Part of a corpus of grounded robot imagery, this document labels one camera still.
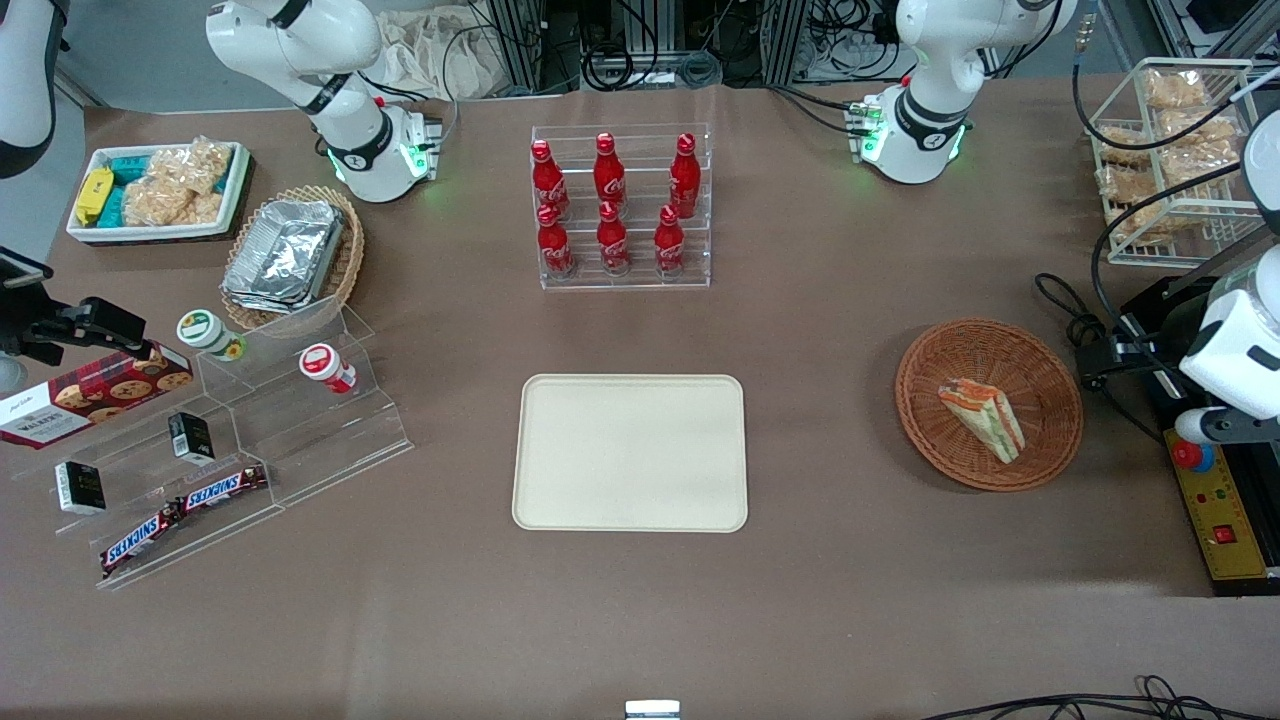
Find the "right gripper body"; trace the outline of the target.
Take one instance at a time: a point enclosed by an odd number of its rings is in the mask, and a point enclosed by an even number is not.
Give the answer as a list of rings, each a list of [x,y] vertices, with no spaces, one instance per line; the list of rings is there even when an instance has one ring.
[[[52,269],[5,246],[1,255],[1,350],[22,351],[31,328],[54,314],[44,287]]]

